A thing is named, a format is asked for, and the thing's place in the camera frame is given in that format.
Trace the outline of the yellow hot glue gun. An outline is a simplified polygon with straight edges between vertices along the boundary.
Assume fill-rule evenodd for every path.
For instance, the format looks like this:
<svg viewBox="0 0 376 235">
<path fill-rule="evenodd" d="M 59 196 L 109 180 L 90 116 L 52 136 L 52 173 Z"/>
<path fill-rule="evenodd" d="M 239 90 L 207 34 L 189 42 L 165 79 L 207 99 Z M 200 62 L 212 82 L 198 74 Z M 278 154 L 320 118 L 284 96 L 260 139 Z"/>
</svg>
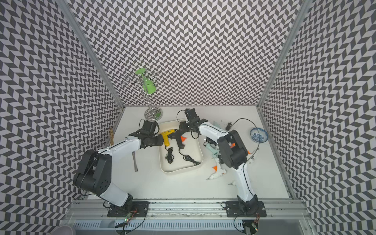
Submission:
<svg viewBox="0 0 376 235">
<path fill-rule="evenodd" d="M 164 145 L 165 147 L 168 147 L 170 146 L 169 144 L 169 140 L 168 140 L 168 136 L 172 133 L 174 133 L 175 130 L 174 129 L 169 129 L 169 130 L 166 130 L 164 132 L 161 133 L 162 137 L 163 137 L 163 140 L 164 140 Z"/>
</svg>

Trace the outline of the black hot glue gun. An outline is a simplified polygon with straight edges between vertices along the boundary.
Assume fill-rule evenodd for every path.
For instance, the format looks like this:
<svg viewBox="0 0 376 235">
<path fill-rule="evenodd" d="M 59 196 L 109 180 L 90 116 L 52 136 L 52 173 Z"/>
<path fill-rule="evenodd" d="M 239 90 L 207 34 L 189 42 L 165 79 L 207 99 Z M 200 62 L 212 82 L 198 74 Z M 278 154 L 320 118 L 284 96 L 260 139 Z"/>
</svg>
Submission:
<svg viewBox="0 0 376 235">
<path fill-rule="evenodd" d="M 183 141 L 184 141 L 184 137 L 183 135 L 186 133 L 186 131 L 183 131 L 181 129 L 175 129 L 175 132 L 170 134 L 168 137 L 170 139 L 174 139 L 176 140 L 177 142 L 177 145 L 179 147 L 179 149 L 184 149 L 185 148 L 185 145 L 183 144 Z"/>
</svg>

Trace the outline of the cream plastic storage box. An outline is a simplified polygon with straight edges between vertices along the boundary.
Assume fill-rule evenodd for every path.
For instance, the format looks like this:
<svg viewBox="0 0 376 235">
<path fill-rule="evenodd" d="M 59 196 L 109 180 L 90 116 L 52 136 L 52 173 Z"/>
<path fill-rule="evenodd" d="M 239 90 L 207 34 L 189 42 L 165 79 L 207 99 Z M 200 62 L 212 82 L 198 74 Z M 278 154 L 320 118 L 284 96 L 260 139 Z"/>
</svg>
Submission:
<svg viewBox="0 0 376 235">
<path fill-rule="evenodd" d="M 178 147 L 175 139 L 168 139 L 169 146 L 166 147 L 162 144 L 158 147 L 160 167 L 163 173 L 167 175 L 176 175 L 179 173 L 196 170 L 204 161 L 204 157 L 200 148 L 198 139 L 191 136 L 190 132 L 182 135 L 182 144 L 184 148 Z M 172 155 L 173 160 L 170 164 L 166 159 L 168 149 L 173 148 Z"/>
</svg>

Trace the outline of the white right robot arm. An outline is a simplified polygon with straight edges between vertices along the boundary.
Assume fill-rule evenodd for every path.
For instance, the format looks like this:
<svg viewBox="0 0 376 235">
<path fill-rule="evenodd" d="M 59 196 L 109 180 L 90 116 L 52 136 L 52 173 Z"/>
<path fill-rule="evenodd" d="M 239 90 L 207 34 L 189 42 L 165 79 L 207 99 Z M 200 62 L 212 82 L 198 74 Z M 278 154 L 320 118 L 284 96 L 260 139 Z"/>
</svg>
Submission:
<svg viewBox="0 0 376 235">
<path fill-rule="evenodd" d="M 236 130 L 225 131 L 208 120 L 201 119 L 194 108 L 185 109 L 184 113 L 186 120 L 180 123 L 179 135 L 194 132 L 216 143 L 222 161 L 228 168 L 234 170 L 239 208 L 242 214 L 255 214 L 259 209 L 259 200 L 251 187 L 247 169 L 249 153 L 239 133 Z"/>
</svg>

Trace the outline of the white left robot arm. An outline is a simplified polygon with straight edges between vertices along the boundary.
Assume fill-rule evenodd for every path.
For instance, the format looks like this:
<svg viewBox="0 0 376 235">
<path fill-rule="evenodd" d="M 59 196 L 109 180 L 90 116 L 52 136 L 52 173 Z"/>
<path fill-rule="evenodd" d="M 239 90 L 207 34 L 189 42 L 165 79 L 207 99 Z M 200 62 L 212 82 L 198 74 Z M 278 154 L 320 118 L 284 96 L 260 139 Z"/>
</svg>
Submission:
<svg viewBox="0 0 376 235">
<path fill-rule="evenodd" d="M 162 146 L 164 139 L 156 132 L 158 123 L 145 120 L 142 128 L 123 141 L 101 149 L 86 151 L 78 165 L 73 184 L 82 196 L 96 195 L 110 204 L 123 207 L 131 195 L 120 189 L 112 179 L 113 165 L 132 152 L 147 147 Z"/>
</svg>

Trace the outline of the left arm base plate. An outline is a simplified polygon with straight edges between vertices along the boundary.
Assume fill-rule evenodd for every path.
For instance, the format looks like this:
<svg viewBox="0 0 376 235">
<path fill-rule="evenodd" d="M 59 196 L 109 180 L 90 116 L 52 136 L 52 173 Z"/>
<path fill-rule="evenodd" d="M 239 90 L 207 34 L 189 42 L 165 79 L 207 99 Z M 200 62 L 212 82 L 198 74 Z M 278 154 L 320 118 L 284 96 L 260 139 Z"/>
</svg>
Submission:
<svg viewBox="0 0 376 235">
<path fill-rule="evenodd" d="M 107 217 L 126 217 L 128 214 L 133 215 L 134 218 L 146 217 L 150 202 L 148 201 L 136 201 L 132 203 L 126 203 L 124 206 L 119 207 L 110 204 L 108 208 Z"/>
</svg>

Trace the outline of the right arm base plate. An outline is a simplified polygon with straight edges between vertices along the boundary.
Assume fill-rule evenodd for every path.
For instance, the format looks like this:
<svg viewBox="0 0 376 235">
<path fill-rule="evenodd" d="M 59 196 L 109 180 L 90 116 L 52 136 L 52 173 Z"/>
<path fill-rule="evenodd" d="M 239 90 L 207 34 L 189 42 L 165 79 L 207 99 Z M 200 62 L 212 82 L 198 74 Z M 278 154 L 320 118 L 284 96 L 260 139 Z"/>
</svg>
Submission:
<svg viewBox="0 0 376 235">
<path fill-rule="evenodd" d="M 225 201 L 221 205 L 229 218 L 237 216 L 256 217 L 257 215 L 261 218 L 267 217 L 266 208 L 262 201 L 255 202 L 250 207 L 238 201 Z"/>
</svg>

